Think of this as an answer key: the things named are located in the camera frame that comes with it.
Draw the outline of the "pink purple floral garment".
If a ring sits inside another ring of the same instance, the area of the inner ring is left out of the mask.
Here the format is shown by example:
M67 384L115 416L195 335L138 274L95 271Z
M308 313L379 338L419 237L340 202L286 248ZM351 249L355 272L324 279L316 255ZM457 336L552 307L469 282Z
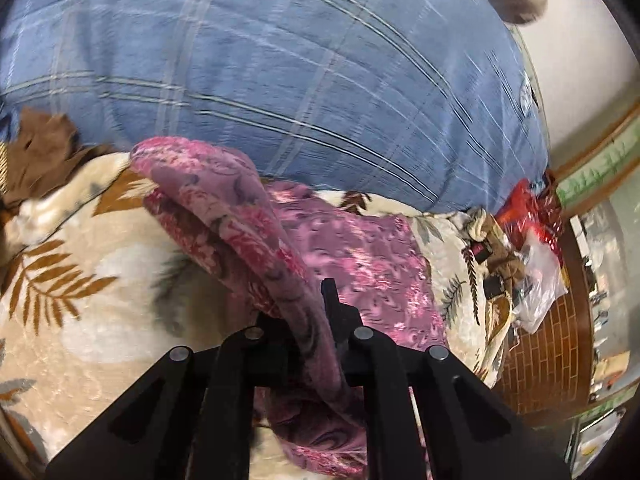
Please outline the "pink purple floral garment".
M145 208L228 290L234 324L258 313L288 323L303 377L293 387L255 394L284 454L313 472L361 477L362 396L338 365L321 283L333 278L344 303L396 344L416 350L443 344L431 272L408 220L358 216L306 185L264 182L242 152L202 141L145 140L132 149L130 164L155 185Z

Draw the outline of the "cream leaf-pattern blanket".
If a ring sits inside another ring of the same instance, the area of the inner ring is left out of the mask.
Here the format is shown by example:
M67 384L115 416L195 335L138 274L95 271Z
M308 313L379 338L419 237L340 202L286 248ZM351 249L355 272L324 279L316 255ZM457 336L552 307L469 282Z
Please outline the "cream leaf-pattern blanket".
M1 431L33 474L170 348L204 350L243 323L228 290L144 209L125 153L97 157L1 234ZM488 299L470 245L488 217L422 214L377 195L266 186L318 278L398 344L444 342L498 380L510 301Z

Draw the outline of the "clear plastic bag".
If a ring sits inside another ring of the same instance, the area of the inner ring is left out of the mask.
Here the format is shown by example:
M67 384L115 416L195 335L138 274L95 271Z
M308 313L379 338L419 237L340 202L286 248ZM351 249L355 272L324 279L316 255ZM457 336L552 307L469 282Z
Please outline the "clear plastic bag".
M556 300L568 293L559 259L551 248L529 230L521 255L525 276L515 289L513 314L515 324L533 334L544 322Z

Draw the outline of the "red plastic package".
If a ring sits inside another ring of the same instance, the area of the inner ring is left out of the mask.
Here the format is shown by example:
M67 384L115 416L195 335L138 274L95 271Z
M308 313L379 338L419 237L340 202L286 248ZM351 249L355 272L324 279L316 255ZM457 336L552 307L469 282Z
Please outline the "red plastic package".
M564 231L562 206L553 185L538 194L527 179L522 179L495 218L515 249L522 249L526 236L533 234L546 244L563 264L559 238Z

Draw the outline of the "brown cloth piece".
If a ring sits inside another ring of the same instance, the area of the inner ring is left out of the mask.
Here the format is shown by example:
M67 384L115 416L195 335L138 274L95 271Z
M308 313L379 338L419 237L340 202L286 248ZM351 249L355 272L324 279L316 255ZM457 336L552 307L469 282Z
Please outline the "brown cloth piece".
M110 144L82 144L64 114L22 109L14 141L1 144L1 203L14 209L66 184L89 160L113 153Z

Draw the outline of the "blue plaid quilt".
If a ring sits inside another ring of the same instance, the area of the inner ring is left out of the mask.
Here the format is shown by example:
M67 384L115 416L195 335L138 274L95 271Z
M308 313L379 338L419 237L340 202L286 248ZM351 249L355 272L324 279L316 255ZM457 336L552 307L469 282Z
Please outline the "blue plaid quilt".
M497 211L548 165L489 0L1 0L5 139L23 106L87 143L183 136L420 211Z

